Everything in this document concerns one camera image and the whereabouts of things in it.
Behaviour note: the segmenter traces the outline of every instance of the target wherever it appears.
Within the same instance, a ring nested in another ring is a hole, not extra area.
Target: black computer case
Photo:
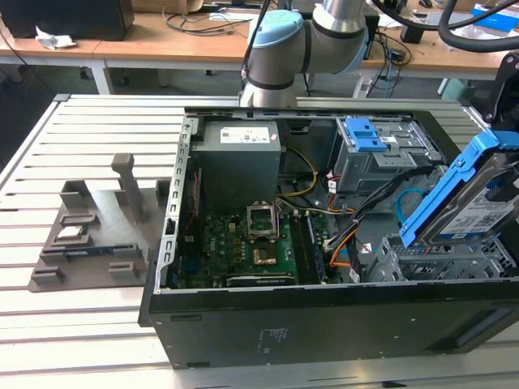
[[[72,39],[122,41],[133,24],[131,0],[0,0],[4,24],[14,38],[31,38],[36,26]]]

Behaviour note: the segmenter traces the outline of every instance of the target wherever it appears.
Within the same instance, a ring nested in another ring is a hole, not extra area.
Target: floor
[[[56,93],[97,94],[91,75],[89,79],[81,79],[77,68],[41,66],[34,70]],[[22,83],[7,80],[0,85],[0,168],[13,156],[54,98],[33,72],[28,69],[20,72]],[[240,88],[238,72],[229,71],[214,72],[211,76],[202,71],[170,71],[167,88],[159,87],[154,70],[113,69],[111,76],[117,94],[236,96]],[[129,84],[124,84],[125,77]],[[317,75],[312,95],[352,96],[355,83],[353,75]],[[439,85],[438,79],[403,79],[392,98],[438,99]],[[301,76],[296,78],[295,87],[299,96],[305,95]],[[371,97],[383,96],[384,90],[374,89],[371,94]]]

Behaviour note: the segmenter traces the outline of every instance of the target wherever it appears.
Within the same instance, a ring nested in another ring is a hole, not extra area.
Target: desk
[[[307,108],[368,109],[383,101],[298,102]],[[390,104],[395,109],[426,106],[460,146],[479,131],[455,102]],[[50,105],[0,174],[1,388],[310,389],[380,387],[393,380],[429,389],[519,386],[514,375],[519,372],[518,324],[465,355],[173,372],[155,331],[136,323],[142,288],[26,289],[65,180],[85,178],[91,190],[116,189],[113,154],[131,152],[139,186],[153,188],[173,172],[184,107],[236,105],[232,97],[92,95]]]
[[[196,26],[212,27],[218,23],[203,20]],[[237,29],[245,36],[248,33],[246,24]],[[386,33],[398,39],[400,30],[389,29]],[[247,48],[247,40],[238,34],[200,37],[176,32],[166,26],[160,14],[135,14],[133,27],[120,42],[79,40],[74,48],[51,51],[32,39],[13,39],[11,35],[8,39],[31,65],[91,67],[100,94],[113,91],[107,71],[110,67],[239,71]],[[439,40],[436,32],[425,32],[419,45],[408,46],[413,60],[401,72],[404,77],[494,79],[504,56],[504,53],[476,54],[451,49]],[[0,43],[0,63],[21,62]],[[362,62],[356,96],[362,95],[362,86],[383,65],[383,51],[374,43],[370,58]],[[164,72],[160,75],[161,84],[167,84]]]

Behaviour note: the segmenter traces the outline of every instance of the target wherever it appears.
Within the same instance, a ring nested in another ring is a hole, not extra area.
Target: orange wire
[[[346,244],[346,242],[358,231],[358,228],[354,229],[351,233],[348,234],[347,237],[344,238],[344,240],[341,242],[341,244],[335,249],[332,260],[330,261],[330,267],[351,267],[350,263],[342,263],[342,262],[335,262],[337,259],[337,256],[339,255],[339,251],[341,251],[341,248],[343,245]]]
[[[328,209],[332,212],[342,212],[342,208],[334,208],[332,206],[332,201],[333,199],[335,199],[335,193],[333,193],[329,198],[328,198]],[[353,208],[347,208],[346,209],[346,212],[348,213],[353,213],[355,212],[355,210]]]

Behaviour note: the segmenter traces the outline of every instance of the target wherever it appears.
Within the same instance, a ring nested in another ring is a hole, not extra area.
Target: aluminum extrusion table
[[[50,105],[0,175],[0,387],[518,387],[519,325],[466,355],[173,372],[154,330],[136,323],[142,288],[26,289],[65,180],[115,189],[112,155],[132,152],[139,185],[154,187],[172,174],[184,107],[236,104],[229,97],[58,96]],[[468,109],[440,100],[299,104],[429,109],[460,147],[480,131]]]

